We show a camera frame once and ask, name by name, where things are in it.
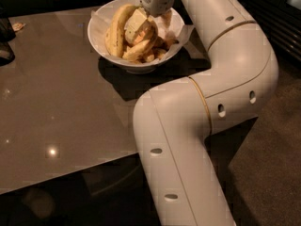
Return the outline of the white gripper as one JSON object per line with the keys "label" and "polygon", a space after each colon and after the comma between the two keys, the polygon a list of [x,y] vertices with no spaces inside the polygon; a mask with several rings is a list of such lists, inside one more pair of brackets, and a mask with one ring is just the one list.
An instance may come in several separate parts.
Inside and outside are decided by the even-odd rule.
{"label": "white gripper", "polygon": [[125,39],[131,45],[142,31],[147,32],[150,29],[151,24],[146,11],[153,17],[162,15],[161,18],[165,27],[170,27],[171,24],[172,11],[170,9],[174,0],[140,0],[140,3],[143,8],[135,10],[128,20],[125,30]]}

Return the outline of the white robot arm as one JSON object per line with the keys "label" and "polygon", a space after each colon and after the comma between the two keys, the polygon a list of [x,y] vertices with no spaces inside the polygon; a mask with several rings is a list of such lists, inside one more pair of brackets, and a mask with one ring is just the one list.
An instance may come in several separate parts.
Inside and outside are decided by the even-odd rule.
{"label": "white robot arm", "polygon": [[211,67],[145,92],[136,147],[163,226],[236,226],[206,137],[256,117],[277,86],[273,48],[237,0],[182,0]]}

